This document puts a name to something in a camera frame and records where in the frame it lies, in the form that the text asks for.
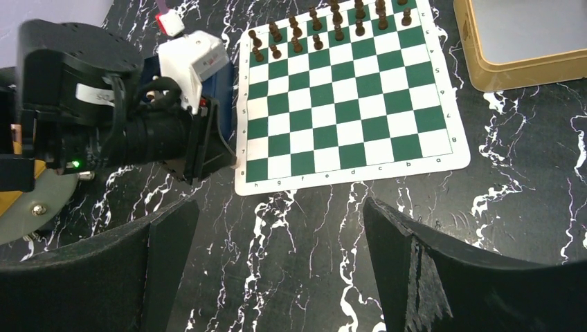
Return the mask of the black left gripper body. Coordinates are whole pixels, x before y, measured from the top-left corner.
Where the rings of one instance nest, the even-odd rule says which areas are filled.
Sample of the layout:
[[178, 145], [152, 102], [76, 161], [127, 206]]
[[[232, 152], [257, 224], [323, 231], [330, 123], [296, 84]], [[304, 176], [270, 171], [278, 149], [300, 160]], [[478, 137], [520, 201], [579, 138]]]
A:
[[234, 149], [222, 133], [225, 122], [221, 102], [203, 95], [192, 107], [180, 105], [181, 89], [170, 77], [160, 77], [141, 91], [164, 95], [149, 103], [140, 102], [123, 131], [124, 165], [163, 163], [179, 181], [191, 184], [234, 166]]

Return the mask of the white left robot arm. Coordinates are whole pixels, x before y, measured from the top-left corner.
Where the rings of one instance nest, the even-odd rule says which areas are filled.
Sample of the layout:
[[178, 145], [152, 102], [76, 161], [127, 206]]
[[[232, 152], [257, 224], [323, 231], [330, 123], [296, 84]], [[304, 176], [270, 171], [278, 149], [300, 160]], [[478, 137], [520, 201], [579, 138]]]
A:
[[1, 190], [32, 191], [39, 160], [59, 175], [159, 163], [185, 183], [234, 166], [233, 69], [201, 30], [144, 58], [101, 27], [23, 22], [1, 69]]

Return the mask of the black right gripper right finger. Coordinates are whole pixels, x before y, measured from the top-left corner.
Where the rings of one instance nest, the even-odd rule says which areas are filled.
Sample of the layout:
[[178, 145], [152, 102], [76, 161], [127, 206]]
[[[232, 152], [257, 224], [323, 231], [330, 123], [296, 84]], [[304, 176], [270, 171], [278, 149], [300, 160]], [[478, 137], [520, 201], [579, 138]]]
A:
[[483, 250], [374, 198], [363, 220], [388, 331], [585, 331], [586, 262]]

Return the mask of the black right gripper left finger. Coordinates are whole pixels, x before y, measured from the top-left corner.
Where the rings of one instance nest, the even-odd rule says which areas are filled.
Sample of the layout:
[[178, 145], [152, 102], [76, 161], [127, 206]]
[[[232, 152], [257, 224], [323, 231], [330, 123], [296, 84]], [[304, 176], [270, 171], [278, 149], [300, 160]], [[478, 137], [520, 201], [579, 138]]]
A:
[[165, 331], [199, 218], [182, 199], [22, 262], [1, 263], [2, 331]]

